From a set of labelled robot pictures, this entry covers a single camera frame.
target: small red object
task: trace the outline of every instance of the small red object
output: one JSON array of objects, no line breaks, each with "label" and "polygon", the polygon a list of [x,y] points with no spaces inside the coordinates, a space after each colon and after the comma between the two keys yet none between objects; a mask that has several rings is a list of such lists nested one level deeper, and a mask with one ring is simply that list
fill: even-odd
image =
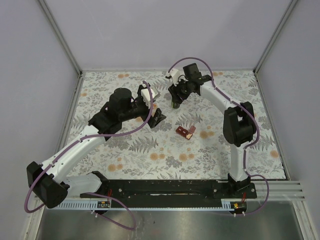
[{"label": "small red object", "polygon": [[192,133],[192,134],[193,134],[193,133],[195,132],[195,130],[196,130],[196,127],[192,125],[192,126],[190,127],[190,129],[189,129],[189,133]]},{"label": "small red object", "polygon": [[182,126],[178,126],[178,128],[175,130],[176,133],[180,134],[182,137],[184,137],[185,139],[190,140],[190,138],[192,137],[192,133],[189,132],[187,129],[184,129]]}]

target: black mount bracket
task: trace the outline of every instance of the black mount bracket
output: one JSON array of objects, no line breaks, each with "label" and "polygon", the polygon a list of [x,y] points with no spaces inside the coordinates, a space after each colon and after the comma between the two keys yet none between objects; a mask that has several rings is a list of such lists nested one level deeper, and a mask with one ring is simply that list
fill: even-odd
[{"label": "black mount bracket", "polygon": [[[92,172],[102,182],[97,194],[120,200],[129,208],[204,208],[221,207],[221,199],[256,199],[254,183],[231,192],[228,182],[217,180],[112,180],[99,172]],[[81,198],[96,198],[81,194]],[[111,208],[122,208],[112,202]]]}]

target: gray leaf pattern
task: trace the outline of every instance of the gray leaf pattern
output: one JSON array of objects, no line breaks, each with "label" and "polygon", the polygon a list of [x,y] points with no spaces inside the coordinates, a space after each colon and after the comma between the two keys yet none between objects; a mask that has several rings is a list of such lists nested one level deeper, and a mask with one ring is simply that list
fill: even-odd
[{"label": "gray leaf pattern", "polygon": [[[284,179],[283,165],[252,71],[217,71],[213,75],[216,84],[230,96],[253,105],[261,138],[248,150],[249,172]],[[230,146],[222,132],[223,114],[197,94],[191,94],[179,109],[173,109],[168,92],[172,82],[161,71],[87,72],[68,142],[88,124],[115,89],[128,88],[136,97],[143,80],[160,92],[155,103],[167,118],[153,129],[146,125],[137,133],[110,138],[85,156],[70,176],[100,171],[108,179],[225,179],[230,170]],[[126,121],[119,133],[141,124],[140,118]],[[178,126],[189,129],[191,125],[196,130],[190,140],[176,133]]]}]

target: metal frame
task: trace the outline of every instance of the metal frame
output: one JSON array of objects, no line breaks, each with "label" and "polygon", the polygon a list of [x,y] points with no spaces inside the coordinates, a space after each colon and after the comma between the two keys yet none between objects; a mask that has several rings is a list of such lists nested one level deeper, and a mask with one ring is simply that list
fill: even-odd
[{"label": "metal frame", "polygon": [[82,74],[82,70],[79,66],[79,64],[77,63],[77,60],[75,59],[75,56],[72,54],[64,36],[62,35],[60,28],[46,2],[46,0],[36,0],[39,4],[39,6],[41,7],[41,9],[44,12],[45,17],[47,18],[49,24],[51,25],[54,33],[56,34],[63,50],[65,51],[66,55],[68,56],[69,60],[71,61],[74,70],[76,71],[76,73],[81,76]]},{"label": "metal frame", "polygon": [[280,33],[282,32],[283,27],[285,26],[286,22],[288,21],[291,13],[293,12],[293,10],[295,9],[297,3],[299,0],[291,0],[291,2],[289,3],[288,7],[286,8],[280,22],[278,23],[278,25],[276,26],[268,44],[266,45],[266,48],[264,49],[262,56],[260,57],[258,63],[256,64],[256,66],[253,69],[254,73],[259,72],[259,70],[261,69],[263,63],[265,62],[266,58],[269,55],[269,52],[271,51],[273,45],[275,44],[277,38],[279,37]]},{"label": "metal frame", "polygon": [[57,147],[55,149],[55,153],[59,152],[67,144],[68,136],[69,136],[71,124],[72,124],[72,119],[76,112],[77,102],[80,97],[81,88],[82,88],[82,84],[84,83],[85,76],[86,74],[83,73],[77,79],[77,83],[73,90],[72,98],[68,107],[68,112],[63,122],[63,128],[58,140]]},{"label": "metal frame", "polygon": [[303,238],[306,240],[318,240],[318,234],[316,231],[313,231],[315,229],[315,226],[313,225],[313,222],[310,221],[310,213],[307,208],[305,201],[296,201],[293,202],[293,207],[295,210],[296,217],[298,219],[298,223],[303,235]]},{"label": "metal frame", "polygon": [[[32,209],[35,209],[41,204],[41,200],[37,197],[32,199]],[[40,222],[43,216],[45,208],[41,208],[38,211],[28,216],[27,225],[25,226],[25,232],[21,239],[23,240],[35,240],[38,234]]]}]

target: gray metal floor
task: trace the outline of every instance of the gray metal floor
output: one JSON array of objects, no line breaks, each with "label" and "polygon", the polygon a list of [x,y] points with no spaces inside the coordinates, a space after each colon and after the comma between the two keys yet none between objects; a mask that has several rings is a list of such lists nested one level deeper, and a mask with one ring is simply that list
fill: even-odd
[{"label": "gray metal floor", "polygon": [[[249,203],[250,209],[257,203]],[[125,211],[108,217],[130,226]],[[290,202],[269,202],[259,213],[221,216],[208,211],[136,211],[137,230],[124,230],[89,211],[44,211],[37,240],[302,240]]]}]

